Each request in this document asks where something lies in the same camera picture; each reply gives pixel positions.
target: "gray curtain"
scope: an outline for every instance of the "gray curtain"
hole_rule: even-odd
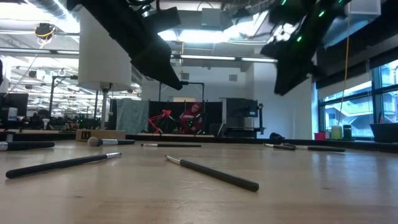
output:
[[[126,134],[138,134],[147,129],[148,101],[132,99],[117,100],[118,117],[116,130],[123,130]]]

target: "monitor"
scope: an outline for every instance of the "monitor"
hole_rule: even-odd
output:
[[[257,100],[228,99],[227,113],[235,118],[257,118]]]
[[[9,108],[17,108],[17,116],[26,116],[28,97],[27,93],[0,93],[0,119],[7,119]]]

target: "desk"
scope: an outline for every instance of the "desk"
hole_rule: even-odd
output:
[[[0,153],[2,223],[395,223],[398,155],[202,148],[87,147]],[[107,152],[120,158],[6,180],[9,169]],[[165,154],[259,183],[257,193],[180,167]]]

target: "window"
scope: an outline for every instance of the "window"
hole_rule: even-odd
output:
[[[319,102],[320,131],[350,124],[354,137],[371,140],[370,124],[398,123],[398,60],[373,68],[368,74],[372,81],[348,80],[363,83],[345,90],[342,107],[342,91]]]
[[[391,91],[383,94],[383,123],[396,123],[398,122],[398,91]]]
[[[369,136],[373,133],[370,124],[373,123],[373,102],[371,97],[348,100],[341,103],[325,105],[326,130],[332,126],[350,124],[353,136]]]
[[[371,91],[371,90],[372,90],[372,81],[368,81],[366,83],[362,83],[360,85],[357,85],[357,86],[354,86],[352,88],[345,90],[344,97],[352,96],[352,95],[355,95],[358,93],[364,93],[364,92]],[[343,91],[333,94],[333,95],[330,95],[328,97],[325,97],[323,99],[323,101],[326,102],[326,101],[330,101],[330,100],[335,100],[335,99],[341,98],[342,96],[343,96]]]
[[[398,60],[380,66],[381,87],[398,84]]]

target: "cable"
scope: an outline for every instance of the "cable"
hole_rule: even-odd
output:
[[[43,41],[43,44],[40,46],[40,49],[43,49],[43,47],[47,44],[47,38],[49,37],[49,35],[46,36],[45,40]],[[33,58],[33,61],[32,61],[32,63],[29,65],[29,68],[26,70],[25,74],[19,79],[19,81],[17,82],[17,84],[15,84],[15,85],[11,88],[11,90],[8,91],[9,93],[12,92],[12,91],[24,80],[24,78],[26,77],[26,75],[30,72],[30,69],[32,68],[33,63],[36,61],[36,59],[37,59],[37,54],[36,54],[35,57]]]
[[[348,13],[348,24],[347,24],[347,47],[346,47],[346,66],[345,66],[345,74],[344,74],[344,84],[343,84],[343,96],[341,96],[341,104],[340,104],[340,114],[338,117],[338,122],[337,126],[340,125],[341,117],[342,117],[342,112],[341,110],[343,109],[343,102],[344,102],[344,92],[346,90],[346,82],[347,82],[347,74],[348,74],[348,53],[349,53],[349,27],[351,25],[351,16]]]
[[[51,41],[52,41],[52,38],[49,39],[49,40],[47,40],[47,41],[44,41],[44,40],[41,39],[40,37],[37,38],[37,44],[39,44],[40,46],[41,46],[43,43],[44,43],[44,44],[49,44],[49,43],[51,43]]]
[[[46,37],[45,39],[47,40],[48,36],[52,35],[54,33],[55,28],[56,27],[54,27],[48,34],[36,34],[36,36],[37,37]]]
[[[200,5],[202,4],[202,3],[207,3],[212,9],[214,9],[214,7],[208,2],[208,1],[201,1],[200,3],[199,3],[199,5],[198,5],[198,7],[197,7],[197,11],[199,11],[199,7],[200,7]]]

